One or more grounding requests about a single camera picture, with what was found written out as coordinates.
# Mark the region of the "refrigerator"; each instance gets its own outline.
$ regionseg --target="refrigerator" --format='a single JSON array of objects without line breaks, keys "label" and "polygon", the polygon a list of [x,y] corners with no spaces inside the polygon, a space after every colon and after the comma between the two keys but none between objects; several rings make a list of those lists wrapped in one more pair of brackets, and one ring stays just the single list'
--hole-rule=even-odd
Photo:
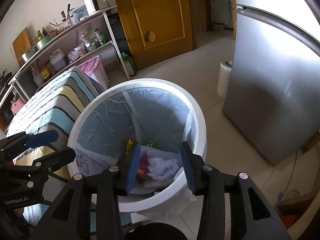
[{"label": "refrigerator", "polygon": [[236,0],[223,112],[272,165],[320,128],[320,24],[306,0]]}]

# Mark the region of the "tile floor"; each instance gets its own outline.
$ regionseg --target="tile floor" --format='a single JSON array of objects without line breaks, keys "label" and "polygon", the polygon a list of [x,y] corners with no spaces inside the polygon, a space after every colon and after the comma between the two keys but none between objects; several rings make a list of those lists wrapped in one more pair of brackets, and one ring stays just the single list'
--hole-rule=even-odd
[{"label": "tile floor", "polygon": [[[159,62],[138,72],[134,78],[160,78],[176,83],[187,90],[200,105],[207,127],[206,163],[224,173],[236,175],[245,171],[274,206],[278,194],[289,181],[295,155],[292,154],[272,167],[247,142],[223,114],[224,100],[217,92],[220,61],[232,60],[234,40],[231,31],[198,32],[198,49]],[[110,73],[113,84],[123,81],[118,72]],[[315,149],[298,154],[297,164],[288,190],[296,189],[301,195],[309,193],[319,168],[319,154]],[[202,209],[202,197],[191,203],[179,216],[161,220],[179,228],[188,239],[196,239]],[[230,204],[226,194],[226,235],[230,239]]]}]

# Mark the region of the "screw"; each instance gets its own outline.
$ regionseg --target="screw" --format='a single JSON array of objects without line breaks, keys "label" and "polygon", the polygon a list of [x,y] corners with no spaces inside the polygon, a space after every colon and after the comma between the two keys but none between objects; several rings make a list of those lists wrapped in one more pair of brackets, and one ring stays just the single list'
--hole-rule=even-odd
[{"label": "screw", "polygon": [[73,176],[74,180],[79,180],[82,179],[82,174],[81,173],[77,173],[76,175]]},{"label": "screw", "polygon": [[241,173],[239,173],[239,177],[240,177],[241,179],[247,179],[247,178],[248,178],[248,174],[246,174],[246,173],[244,173],[244,172],[241,172]]},{"label": "screw", "polygon": [[32,181],[29,181],[29,182],[27,183],[27,187],[33,187],[33,182],[32,182]]},{"label": "screw", "polygon": [[109,167],[109,171],[111,172],[119,171],[119,167],[117,165],[112,165]]},{"label": "screw", "polygon": [[202,169],[205,171],[212,171],[213,167],[209,164],[205,164],[205,165],[203,165]]}]

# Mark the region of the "kettle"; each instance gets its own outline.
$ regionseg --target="kettle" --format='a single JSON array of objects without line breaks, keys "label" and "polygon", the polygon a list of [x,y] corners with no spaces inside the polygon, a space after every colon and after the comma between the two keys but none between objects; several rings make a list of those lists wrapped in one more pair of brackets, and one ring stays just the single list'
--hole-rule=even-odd
[{"label": "kettle", "polygon": [[85,7],[87,8],[89,16],[105,8],[103,0],[84,0]]}]

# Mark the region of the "striped cloth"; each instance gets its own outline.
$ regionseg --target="striped cloth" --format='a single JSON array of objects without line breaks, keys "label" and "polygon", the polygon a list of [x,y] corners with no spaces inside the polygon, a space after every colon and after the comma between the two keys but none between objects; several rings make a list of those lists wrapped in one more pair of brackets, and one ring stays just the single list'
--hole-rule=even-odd
[{"label": "striped cloth", "polygon": [[[53,129],[59,133],[59,139],[51,144],[26,150],[14,160],[15,164],[31,165],[33,160],[66,147],[76,119],[103,91],[99,86],[81,70],[73,67],[37,92],[13,118],[7,136],[22,131],[37,134]],[[70,179],[67,166],[55,174]]]}]

